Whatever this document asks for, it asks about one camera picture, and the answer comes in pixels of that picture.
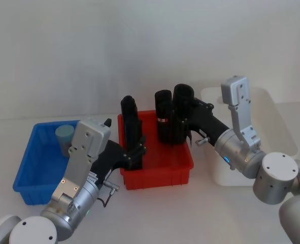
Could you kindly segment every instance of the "table surface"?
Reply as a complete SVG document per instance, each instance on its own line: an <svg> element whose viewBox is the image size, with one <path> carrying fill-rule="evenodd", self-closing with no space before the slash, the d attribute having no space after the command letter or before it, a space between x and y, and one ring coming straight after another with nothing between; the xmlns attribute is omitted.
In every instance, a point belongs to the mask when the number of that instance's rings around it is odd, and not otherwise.
<svg viewBox="0 0 300 244"><path fill-rule="evenodd" d="M300 149L300 103L277 107ZM12 189L33 125L84 117L0 120L0 217L26 218L43 209L25 205ZM111 139L118 141L117 115L95 117L113 119ZM187 185L127 191L118 170L113 172L110 180L121 185L120 191L106 208L96 202L74 235L61 243L291 243L279 223L280 205L260 202L251 187L216 185L208 174L203 148L193 145L190 150L194 168Z"/></svg>

